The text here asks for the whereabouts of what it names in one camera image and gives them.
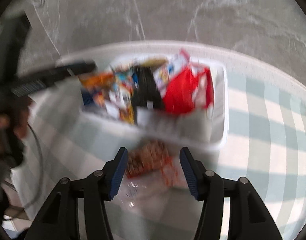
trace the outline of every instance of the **black package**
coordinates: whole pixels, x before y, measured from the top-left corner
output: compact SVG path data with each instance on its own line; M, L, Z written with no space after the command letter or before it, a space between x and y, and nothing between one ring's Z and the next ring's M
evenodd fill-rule
M164 109L164 104L158 91L153 74L148 67L133 67L138 78L138 88L134 90L131 99L132 106L142 106L147 109Z

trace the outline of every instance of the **person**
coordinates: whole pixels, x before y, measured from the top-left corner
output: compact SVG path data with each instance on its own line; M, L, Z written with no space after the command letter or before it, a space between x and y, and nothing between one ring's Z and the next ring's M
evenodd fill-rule
M28 133L28 118L29 118L29 106L32 104L32 99L27 97L24 98L25 104L24 108L20 113L20 121L17 126L14 127L14 134L19 139L24 139ZM0 114L0 130L8 128L10 125L10 118L6 114ZM4 146L0 138L0 223L3 222L3 216L5 210L10 206L10 202L7 194L1 187L1 182L5 177L6 173L9 171L9 167L4 162Z

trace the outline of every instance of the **red package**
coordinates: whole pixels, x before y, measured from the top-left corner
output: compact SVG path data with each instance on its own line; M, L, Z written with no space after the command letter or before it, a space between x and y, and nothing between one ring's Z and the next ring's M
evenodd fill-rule
M211 72L208 66L190 63L170 81L163 98L165 111L187 114L195 108L207 109L214 104Z

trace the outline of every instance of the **floor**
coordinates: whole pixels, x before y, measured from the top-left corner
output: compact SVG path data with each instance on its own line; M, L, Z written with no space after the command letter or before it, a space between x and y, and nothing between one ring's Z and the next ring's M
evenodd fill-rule
M33 27L22 73L92 46L164 39L242 52L306 85L306 17L294 0L14 0L4 17L19 10Z

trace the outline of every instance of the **human hand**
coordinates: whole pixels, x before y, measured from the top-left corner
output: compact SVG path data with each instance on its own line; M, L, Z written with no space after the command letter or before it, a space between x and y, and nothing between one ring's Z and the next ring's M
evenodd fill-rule
M20 120L19 124L14 127L14 134L19 138L23 139L27 135L27 125L28 125L28 118L29 118L29 106L32 103L32 99L27 97L25 99L25 107L20 113ZM10 118L6 114L0 115L0 130L8 128L10 125ZM4 146L0 139L0 157L4 154Z

